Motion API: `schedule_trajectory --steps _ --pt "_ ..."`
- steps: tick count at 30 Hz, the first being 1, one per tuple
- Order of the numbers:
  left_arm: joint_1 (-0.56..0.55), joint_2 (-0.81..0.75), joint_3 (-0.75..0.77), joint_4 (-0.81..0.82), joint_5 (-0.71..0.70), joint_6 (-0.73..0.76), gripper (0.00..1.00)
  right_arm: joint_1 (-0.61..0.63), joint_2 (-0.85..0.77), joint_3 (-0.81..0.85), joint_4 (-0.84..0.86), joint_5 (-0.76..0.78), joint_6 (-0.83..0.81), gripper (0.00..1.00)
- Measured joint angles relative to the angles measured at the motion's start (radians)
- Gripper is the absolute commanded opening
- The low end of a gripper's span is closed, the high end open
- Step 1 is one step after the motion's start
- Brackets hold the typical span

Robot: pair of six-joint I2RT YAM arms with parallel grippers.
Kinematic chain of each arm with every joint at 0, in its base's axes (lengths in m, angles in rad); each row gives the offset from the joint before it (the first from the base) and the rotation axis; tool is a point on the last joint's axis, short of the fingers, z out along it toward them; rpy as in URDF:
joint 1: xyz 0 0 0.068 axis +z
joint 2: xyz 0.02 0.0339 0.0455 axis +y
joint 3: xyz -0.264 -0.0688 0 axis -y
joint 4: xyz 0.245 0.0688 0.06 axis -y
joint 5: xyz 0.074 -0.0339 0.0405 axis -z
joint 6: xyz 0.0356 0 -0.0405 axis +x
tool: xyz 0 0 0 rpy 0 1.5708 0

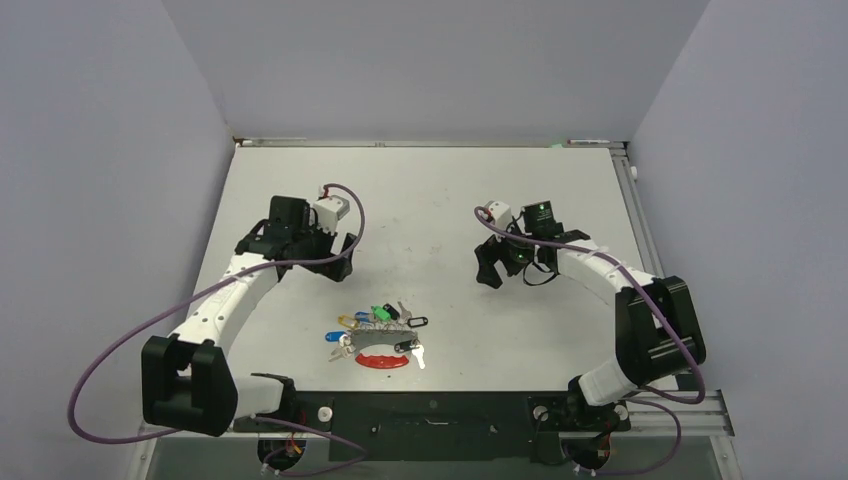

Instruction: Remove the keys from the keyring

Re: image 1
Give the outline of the black tag key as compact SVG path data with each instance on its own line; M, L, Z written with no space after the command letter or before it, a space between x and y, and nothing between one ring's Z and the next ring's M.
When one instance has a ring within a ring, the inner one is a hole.
M412 317L406 320L406 325L410 329L418 329L429 324L429 319L426 316Z

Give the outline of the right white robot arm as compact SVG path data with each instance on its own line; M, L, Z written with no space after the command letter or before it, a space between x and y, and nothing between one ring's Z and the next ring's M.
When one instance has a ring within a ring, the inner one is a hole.
M500 269L513 277L534 267L579 283L612 309L611 356L568 384L565 414L573 425L589 428L641 391L684 405L705 399L699 367L706 346L684 280L627 265L587 233L566 229L548 201L517 215L508 204L491 201L473 215L491 233L474 250L478 283L498 289Z

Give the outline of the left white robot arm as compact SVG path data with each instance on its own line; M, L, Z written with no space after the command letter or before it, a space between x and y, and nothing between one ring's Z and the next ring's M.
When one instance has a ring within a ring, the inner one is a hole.
M152 425L220 436L251 415L274 430L289 428L297 401L285 392L291 379L253 373L235 377L228 353L262 298L294 266L334 282L352 272L359 239L348 233L333 245L347 199L323 194L315 201L274 196L266 218L237 243L224 275L168 336L153 336L141 351L142 413Z

